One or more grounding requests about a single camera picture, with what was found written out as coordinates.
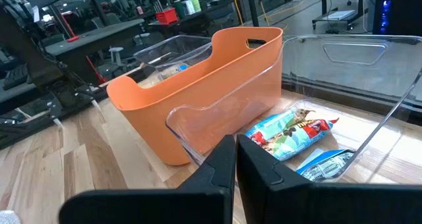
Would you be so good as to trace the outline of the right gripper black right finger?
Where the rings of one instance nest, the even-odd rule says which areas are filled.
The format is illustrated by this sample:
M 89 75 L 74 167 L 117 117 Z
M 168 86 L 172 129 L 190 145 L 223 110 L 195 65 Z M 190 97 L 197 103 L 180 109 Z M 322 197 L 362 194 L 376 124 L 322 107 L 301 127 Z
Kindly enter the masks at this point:
M 247 223 L 420 223 L 421 186 L 312 182 L 237 136 Z

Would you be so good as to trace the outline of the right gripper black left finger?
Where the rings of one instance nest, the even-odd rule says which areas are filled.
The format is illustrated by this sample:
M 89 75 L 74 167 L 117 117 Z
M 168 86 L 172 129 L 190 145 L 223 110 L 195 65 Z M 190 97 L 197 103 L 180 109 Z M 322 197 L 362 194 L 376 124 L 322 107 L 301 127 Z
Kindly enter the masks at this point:
M 60 223 L 231 223 L 236 143 L 226 135 L 177 188 L 90 190 L 68 199 Z

